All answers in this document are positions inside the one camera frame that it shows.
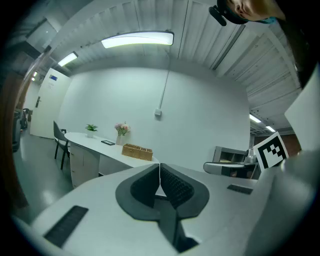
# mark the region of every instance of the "white wall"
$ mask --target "white wall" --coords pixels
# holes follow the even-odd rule
[[[38,99],[38,92],[40,89],[40,84],[31,81],[28,90],[26,91],[25,100],[23,104],[24,109],[33,110],[36,106]]]
[[[249,103],[245,89],[199,65],[173,60],[162,102],[168,60],[94,63],[74,75],[58,124],[70,132],[98,126],[97,135],[115,140],[115,123],[126,121],[126,142],[150,148],[162,163],[203,171],[215,146],[247,150]]]

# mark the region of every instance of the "white desk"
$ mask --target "white desk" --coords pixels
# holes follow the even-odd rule
[[[123,146],[102,143],[101,141],[110,141],[106,138],[89,138],[85,133],[79,132],[68,132],[64,136],[70,142],[71,179],[74,188],[99,176],[100,155],[123,163],[129,168],[159,163],[155,157],[152,157],[152,161],[146,161],[122,155]]]

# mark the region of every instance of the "door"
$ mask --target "door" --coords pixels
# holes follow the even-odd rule
[[[58,119],[60,106],[65,98],[71,79],[50,68],[34,103],[30,134],[54,138],[54,120]]]

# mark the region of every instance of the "cabinet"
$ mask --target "cabinet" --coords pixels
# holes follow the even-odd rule
[[[70,145],[70,169],[73,188],[99,176],[100,154],[74,143]]]

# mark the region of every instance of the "ceiling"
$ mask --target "ceiling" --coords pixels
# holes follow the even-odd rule
[[[52,47],[45,69],[75,51],[78,58],[63,68],[69,74],[81,65],[124,55],[166,56],[197,63],[246,88],[250,112],[277,131],[292,133],[284,112],[301,89],[294,59],[277,23],[249,22],[221,27],[210,16],[216,0],[47,0],[34,11],[44,18],[27,41]],[[101,40],[134,31],[171,31],[172,46],[137,44],[105,49]],[[251,134],[268,135],[264,125],[251,124]]]

